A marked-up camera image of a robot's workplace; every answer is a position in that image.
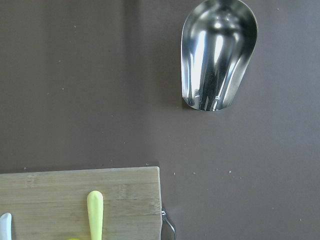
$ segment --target wooden cutting board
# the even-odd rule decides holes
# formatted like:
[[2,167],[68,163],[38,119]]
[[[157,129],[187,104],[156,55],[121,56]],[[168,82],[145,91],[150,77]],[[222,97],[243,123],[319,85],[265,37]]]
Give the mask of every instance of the wooden cutting board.
[[160,240],[158,167],[0,174],[13,240],[90,239],[87,195],[103,194],[103,240]]

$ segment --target stainless steel scoop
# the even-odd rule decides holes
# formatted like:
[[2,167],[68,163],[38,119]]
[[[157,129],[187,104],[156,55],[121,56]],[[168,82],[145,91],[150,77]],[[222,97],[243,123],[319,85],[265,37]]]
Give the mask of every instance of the stainless steel scoop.
[[251,9],[239,0],[206,0],[186,18],[181,39],[182,97],[194,109],[231,105],[258,34]]

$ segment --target knife handle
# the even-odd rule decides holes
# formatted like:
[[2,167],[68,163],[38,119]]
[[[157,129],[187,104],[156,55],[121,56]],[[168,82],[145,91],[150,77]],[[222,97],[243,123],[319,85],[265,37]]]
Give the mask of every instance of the knife handle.
[[102,223],[104,217],[104,197],[99,191],[92,191],[86,199],[90,225],[91,240],[102,240]]
[[11,240],[11,219],[9,212],[0,217],[0,240]]

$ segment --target metal hook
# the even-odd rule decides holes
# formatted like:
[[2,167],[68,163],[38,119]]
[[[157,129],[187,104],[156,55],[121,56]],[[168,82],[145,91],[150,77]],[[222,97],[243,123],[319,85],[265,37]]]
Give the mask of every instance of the metal hook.
[[170,226],[170,228],[171,228],[171,230],[173,232],[173,239],[176,240],[177,239],[176,230],[175,230],[174,226],[168,220],[167,213],[166,213],[165,209],[162,209],[161,215],[162,215],[162,222],[165,222],[166,224],[168,224]]

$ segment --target yellow handle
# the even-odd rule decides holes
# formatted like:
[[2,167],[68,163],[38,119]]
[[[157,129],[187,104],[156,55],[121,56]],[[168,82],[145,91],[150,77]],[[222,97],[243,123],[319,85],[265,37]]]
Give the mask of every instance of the yellow handle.
[[102,240],[102,222],[104,217],[104,197],[99,191],[92,191],[86,199],[88,207],[91,240]]

